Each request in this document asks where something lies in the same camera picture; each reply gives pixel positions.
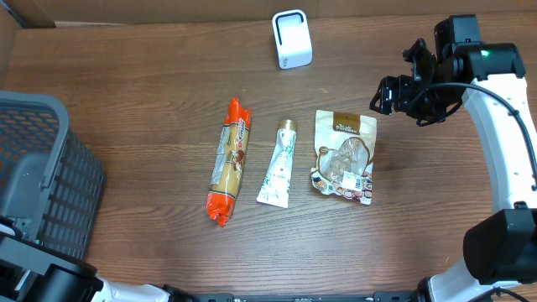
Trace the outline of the white tube gold cap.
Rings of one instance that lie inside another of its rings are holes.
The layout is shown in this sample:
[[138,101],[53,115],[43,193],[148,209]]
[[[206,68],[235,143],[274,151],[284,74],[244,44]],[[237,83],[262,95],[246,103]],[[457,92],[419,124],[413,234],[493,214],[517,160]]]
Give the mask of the white tube gold cap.
[[287,208],[292,178],[297,124],[292,120],[279,121],[273,156],[268,166],[257,202]]

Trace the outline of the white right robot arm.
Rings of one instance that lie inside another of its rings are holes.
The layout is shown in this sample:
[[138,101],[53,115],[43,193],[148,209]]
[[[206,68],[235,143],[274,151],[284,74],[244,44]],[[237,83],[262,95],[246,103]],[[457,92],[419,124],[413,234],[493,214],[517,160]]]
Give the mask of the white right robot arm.
[[459,108],[472,118],[492,188],[492,215],[469,229],[463,257],[422,279],[404,301],[489,301],[536,280],[536,130],[526,69],[514,44],[488,44],[477,17],[452,15],[435,26],[435,50],[418,39],[403,53],[411,75],[380,81],[370,107],[404,112],[421,126]]

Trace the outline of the brown Pantree snack pouch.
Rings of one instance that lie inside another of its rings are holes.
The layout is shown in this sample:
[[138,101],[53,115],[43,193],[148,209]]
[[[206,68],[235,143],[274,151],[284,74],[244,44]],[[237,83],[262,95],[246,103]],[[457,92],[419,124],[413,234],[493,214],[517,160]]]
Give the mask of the brown Pantree snack pouch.
[[374,117],[325,110],[315,113],[316,162],[310,176],[321,194],[371,204],[377,127]]

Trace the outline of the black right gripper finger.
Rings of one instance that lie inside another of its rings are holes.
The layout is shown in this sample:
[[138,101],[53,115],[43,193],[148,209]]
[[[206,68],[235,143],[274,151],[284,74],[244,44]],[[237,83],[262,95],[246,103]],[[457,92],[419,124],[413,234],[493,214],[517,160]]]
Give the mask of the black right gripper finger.
[[381,97],[395,97],[397,95],[397,78],[394,76],[384,77],[380,81],[378,94]]
[[391,91],[377,91],[370,102],[369,108],[377,113],[388,115],[392,114],[393,93]]

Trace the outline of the orange biscuit packet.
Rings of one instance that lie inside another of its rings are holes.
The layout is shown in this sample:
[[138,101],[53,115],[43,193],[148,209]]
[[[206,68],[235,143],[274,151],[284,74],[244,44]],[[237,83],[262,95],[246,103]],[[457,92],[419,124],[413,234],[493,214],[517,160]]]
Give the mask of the orange biscuit packet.
[[232,217],[242,185],[252,111],[234,97],[227,109],[206,199],[208,216],[220,227]]

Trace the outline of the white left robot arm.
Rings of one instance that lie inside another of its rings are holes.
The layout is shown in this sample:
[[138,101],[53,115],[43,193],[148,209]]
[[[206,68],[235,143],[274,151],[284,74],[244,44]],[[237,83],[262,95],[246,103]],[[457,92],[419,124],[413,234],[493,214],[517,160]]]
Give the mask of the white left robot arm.
[[200,301],[169,285],[132,286],[107,281],[88,263],[24,241],[22,232],[5,217],[1,219],[1,300]]

